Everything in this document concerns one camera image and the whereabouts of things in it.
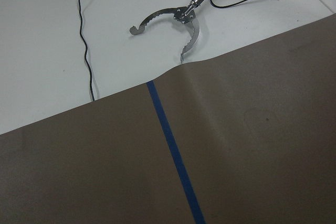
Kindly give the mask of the silver reacher grabber tool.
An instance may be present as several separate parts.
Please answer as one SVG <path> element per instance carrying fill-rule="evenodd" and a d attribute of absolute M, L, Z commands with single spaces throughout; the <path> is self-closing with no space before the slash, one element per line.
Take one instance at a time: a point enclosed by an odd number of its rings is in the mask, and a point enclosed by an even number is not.
<path fill-rule="evenodd" d="M 184 55 L 189 52 L 194 45 L 196 44 L 199 35 L 200 35 L 200 27 L 199 22 L 196 18 L 195 9 L 198 8 L 204 0 L 191 0 L 187 6 L 182 7 L 173 7 L 173 8 L 165 8 L 153 12 L 148 17 L 146 17 L 139 25 L 138 28 L 132 26 L 129 29 L 129 32 L 132 35 L 139 35 L 145 31 L 146 25 L 153 20 L 154 18 L 164 15 L 164 14 L 173 14 L 173 19 L 186 25 L 188 23 L 191 24 L 193 28 L 193 33 L 191 35 L 190 41 L 183 47 L 182 52 L 180 54 L 180 61 L 181 63 L 184 62 Z"/>

